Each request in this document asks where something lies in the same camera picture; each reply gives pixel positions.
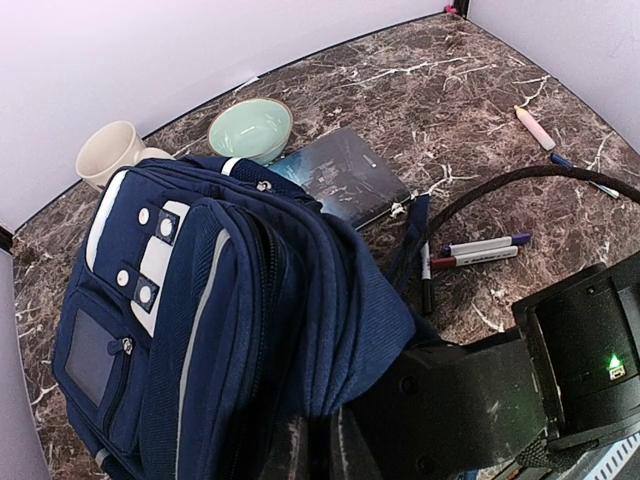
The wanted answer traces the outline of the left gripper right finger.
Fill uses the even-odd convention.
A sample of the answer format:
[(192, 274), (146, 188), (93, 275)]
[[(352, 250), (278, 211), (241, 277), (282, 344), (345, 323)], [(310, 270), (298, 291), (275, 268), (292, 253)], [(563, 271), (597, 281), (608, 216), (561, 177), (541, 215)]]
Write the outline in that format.
[(332, 417), (332, 478), (382, 478), (356, 419), (347, 407), (341, 407)]

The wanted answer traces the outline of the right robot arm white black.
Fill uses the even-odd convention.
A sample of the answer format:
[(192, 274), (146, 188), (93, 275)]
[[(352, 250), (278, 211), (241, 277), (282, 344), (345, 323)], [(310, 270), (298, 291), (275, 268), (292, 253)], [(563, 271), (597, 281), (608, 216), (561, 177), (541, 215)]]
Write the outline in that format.
[(452, 479), (514, 459), (571, 468), (639, 430), (639, 258), (518, 301), (468, 345), (419, 334), (332, 419), (334, 479)]

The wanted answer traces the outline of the cream ceramic mug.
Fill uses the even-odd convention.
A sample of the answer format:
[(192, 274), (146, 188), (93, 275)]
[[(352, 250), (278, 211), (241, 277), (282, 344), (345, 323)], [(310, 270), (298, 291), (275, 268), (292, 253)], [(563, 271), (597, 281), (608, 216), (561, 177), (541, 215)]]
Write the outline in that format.
[(119, 120), (105, 125), (83, 144), (75, 169), (83, 181), (100, 191), (119, 168), (150, 158), (174, 159), (164, 150), (148, 147), (132, 123)]

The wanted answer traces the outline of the navy blue student backpack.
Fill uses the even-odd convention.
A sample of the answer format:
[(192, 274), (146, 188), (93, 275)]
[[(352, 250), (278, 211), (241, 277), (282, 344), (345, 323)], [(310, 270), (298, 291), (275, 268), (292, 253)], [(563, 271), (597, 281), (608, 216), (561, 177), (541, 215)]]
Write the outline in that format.
[(320, 426), (416, 321), (359, 233), (240, 158), (108, 181), (65, 293), (53, 373), (113, 479), (251, 479), (277, 421)]

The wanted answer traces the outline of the red capped white marker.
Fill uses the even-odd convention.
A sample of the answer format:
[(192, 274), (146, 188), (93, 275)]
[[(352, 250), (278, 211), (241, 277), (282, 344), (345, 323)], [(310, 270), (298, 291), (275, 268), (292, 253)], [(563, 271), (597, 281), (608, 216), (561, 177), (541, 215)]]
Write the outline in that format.
[(516, 257), (518, 253), (518, 246), (507, 246), (486, 251), (436, 258), (430, 262), (430, 266), (433, 270), (450, 269), (513, 258)]

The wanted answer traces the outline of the right black frame post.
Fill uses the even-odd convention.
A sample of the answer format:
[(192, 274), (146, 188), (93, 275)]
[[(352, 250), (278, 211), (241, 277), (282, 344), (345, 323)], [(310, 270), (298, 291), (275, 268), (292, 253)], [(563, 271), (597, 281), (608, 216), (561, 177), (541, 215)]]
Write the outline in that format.
[(447, 14), (457, 15), (466, 19), (470, 8), (470, 0), (450, 0), (444, 7)]

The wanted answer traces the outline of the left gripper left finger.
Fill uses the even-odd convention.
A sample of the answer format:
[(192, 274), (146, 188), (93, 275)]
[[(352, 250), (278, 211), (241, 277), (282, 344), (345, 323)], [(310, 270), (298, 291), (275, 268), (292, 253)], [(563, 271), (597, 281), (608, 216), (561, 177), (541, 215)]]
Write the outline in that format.
[(310, 473), (309, 422), (299, 415), (289, 416), (284, 426), (281, 479), (307, 480), (310, 478)]

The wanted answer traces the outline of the light green ceramic bowl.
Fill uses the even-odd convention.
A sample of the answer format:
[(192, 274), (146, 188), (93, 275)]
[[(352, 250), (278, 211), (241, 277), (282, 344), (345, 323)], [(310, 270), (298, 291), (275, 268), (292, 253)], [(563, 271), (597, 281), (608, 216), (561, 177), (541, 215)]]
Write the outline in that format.
[(208, 130), (208, 143), (220, 156), (265, 165), (282, 154), (292, 127), (293, 114), (288, 106), (274, 99), (254, 98), (217, 115)]

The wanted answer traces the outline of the purple capped white marker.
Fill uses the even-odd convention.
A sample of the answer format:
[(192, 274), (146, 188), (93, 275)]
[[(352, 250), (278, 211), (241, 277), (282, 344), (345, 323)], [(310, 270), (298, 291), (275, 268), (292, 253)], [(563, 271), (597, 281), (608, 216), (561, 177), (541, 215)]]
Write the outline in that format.
[(519, 233), (488, 240), (474, 241), (462, 244), (452, 244), (443, 248), (445, 257), (457, 256), (468, 253), (494, 250), (510, 246), (523, 246), (531, 241), (530, 233)]

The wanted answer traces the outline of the black capped white marker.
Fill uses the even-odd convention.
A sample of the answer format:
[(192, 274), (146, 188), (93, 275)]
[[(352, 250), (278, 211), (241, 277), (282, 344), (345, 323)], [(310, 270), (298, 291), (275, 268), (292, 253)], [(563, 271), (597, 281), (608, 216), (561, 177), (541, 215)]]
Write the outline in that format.
[(429, 244), (425, 243), (421, 249), (421, 286), (422, 286), (422, 314), (429, 316), (433, 312), (433, 289), (430, 265)]

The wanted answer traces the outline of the dark blue hardcover book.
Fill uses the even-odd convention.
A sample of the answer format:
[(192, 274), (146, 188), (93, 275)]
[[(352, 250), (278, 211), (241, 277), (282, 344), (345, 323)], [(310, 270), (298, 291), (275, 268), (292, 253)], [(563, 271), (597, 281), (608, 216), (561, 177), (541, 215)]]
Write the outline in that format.
[(341, 128), (273, 163), (269, 169), (301, 186), (322, 211), (361, 229), (411, 196), (408, 187), (353, 129)]

